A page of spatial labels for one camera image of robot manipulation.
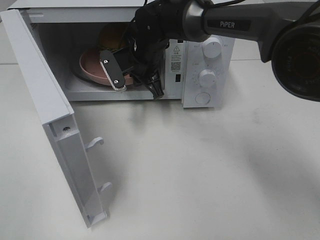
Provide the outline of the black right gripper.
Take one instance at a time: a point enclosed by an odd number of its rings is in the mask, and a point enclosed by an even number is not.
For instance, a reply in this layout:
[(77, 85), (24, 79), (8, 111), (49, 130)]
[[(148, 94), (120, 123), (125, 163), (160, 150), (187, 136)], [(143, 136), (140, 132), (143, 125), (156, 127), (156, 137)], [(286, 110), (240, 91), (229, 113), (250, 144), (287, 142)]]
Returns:
[(169, 45), (168, 39), (141, 46), (133, 41), (113, 53), (123, 76), (129, 75), (135, 83), (147, 87), (154, 100), (164, 96), (159, 68)]

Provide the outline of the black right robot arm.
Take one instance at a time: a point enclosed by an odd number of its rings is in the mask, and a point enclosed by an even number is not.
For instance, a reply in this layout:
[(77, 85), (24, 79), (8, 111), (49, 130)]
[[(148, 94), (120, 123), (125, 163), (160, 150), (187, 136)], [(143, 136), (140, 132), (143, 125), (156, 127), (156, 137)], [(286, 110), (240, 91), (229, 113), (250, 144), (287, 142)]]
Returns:
[(262, 62), (271, 62), (279, 84), (309, 101), (320, 99), (320, 3), (245, 4), (231, 0), (155, 0), (138, 8), (119, 60), (155, 99), (163, 96), (158, 69), (170, 40), (203, 42), (211, 35), (254, 41)]

